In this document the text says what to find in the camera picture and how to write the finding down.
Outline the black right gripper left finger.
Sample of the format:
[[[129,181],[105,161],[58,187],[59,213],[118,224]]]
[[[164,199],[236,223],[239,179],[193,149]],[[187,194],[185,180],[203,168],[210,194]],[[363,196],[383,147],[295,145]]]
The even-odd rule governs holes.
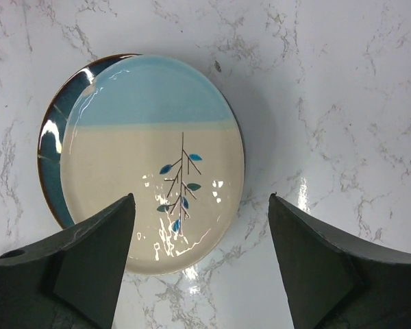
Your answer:
[[[0,328],[111,328],[134,229],[128,194],[0,256]]]

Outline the green rimmed grey plate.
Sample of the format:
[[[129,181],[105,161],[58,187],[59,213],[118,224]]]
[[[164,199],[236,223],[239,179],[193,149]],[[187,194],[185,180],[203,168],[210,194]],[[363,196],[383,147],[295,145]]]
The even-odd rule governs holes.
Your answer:
[[[128,56],[96,75],[68,117],[60,177],[74,223],[136,200],[127,268],[193,266],[237,215],[245,155],[232,109],[202,73],[172,58]]]

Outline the dark blue plate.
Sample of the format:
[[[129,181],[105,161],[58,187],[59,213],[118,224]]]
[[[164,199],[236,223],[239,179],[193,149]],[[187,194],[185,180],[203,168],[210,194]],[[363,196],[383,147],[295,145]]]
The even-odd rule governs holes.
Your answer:
[[[137,55],[132,53],[118,54],[102,58],[83,67],[68,80],[66,80],[60,87],[59,91],[49,104],[43,118],[42,127],[38,138],[38,174],[47,204],[55,220],[62,228],[69,228],[76,224],[73,222],[66,206],[60,177],[62,142],[64,140],[66,124],[68,122],[72,107],[80,93],[85,89],[85,87],[90,85],[92,79],[96,75],[108,68],[110,65],[115,64],[128,56],[152,55]],[[240,130],[240,125],[235,114],[234,117]],[[241,131],[240,135],[245,155],[245,146]]]

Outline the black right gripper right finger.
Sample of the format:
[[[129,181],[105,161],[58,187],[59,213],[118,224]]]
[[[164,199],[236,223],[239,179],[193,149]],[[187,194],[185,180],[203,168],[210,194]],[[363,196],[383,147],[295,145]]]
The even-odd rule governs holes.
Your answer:
[[[411,328],[411,254],[365,241],[269,197],[295,328]]]

